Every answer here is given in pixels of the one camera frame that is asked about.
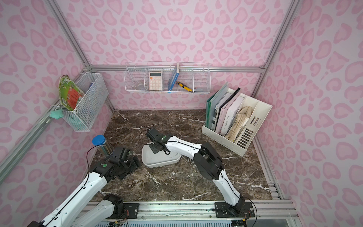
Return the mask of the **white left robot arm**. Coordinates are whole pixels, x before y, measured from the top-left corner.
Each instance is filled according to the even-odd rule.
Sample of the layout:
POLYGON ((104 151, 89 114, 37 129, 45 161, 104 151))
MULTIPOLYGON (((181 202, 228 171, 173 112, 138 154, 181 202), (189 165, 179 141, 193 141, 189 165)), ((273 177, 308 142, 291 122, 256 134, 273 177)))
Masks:
POLYGON ((33 220, 29 227, 94 227, 105 219, 128 219, 130 212, 121 196, 109 194, 95 208, 78 215, 91 199, 111 180, 125 179, 141 166, 126 147, 116 147, 112 154, 98 161, 80 185, 53 212, 41 221, 33 220))

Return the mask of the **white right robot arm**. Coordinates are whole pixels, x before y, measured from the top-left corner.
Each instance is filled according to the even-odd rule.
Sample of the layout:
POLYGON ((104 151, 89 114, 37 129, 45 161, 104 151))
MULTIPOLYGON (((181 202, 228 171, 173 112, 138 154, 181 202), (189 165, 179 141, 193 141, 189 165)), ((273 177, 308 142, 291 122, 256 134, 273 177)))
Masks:
POLYGON ((155 154, 161 151, 166 154, 174 152, 192 159, 199 173, 216 185, 225 202, 236 211, 242 209, 245 198, 232 185, 227 176, 223 159, 210 143, 187 142, 174 135, 164 135, 155 128, 147 129, 146 136, 150 139, 149 147, 155 154))

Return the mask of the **white plastic storage box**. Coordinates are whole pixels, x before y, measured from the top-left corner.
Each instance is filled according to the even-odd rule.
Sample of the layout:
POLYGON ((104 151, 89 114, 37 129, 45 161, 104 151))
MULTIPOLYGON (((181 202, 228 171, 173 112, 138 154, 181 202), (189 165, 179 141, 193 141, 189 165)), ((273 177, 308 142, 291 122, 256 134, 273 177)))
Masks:
POLYGON ((176 152, 171 152, 169 155, 166 155, 163 151, 154 154, 149 147, 149 143, 147 145, 144 145, 142 149, 142 162, 149 168, 178 163, 181 159, 181 156, 181 154, 176 152))

